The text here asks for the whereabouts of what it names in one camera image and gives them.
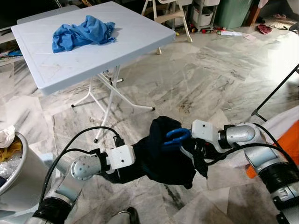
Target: table top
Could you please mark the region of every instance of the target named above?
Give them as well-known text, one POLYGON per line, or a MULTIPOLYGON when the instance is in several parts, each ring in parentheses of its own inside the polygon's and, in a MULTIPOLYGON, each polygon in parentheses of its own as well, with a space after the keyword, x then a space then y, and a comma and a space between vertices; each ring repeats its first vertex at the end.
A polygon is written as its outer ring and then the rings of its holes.
POLYGON ((37 87, 51 94, 126 63, 175 39, 175 32, 114 2, 107 2, 12 27, 37 87), (81 24, 86 15, 114 22, 116 42, 89 44, 54 54, 53 33, 64 23, 81 24))

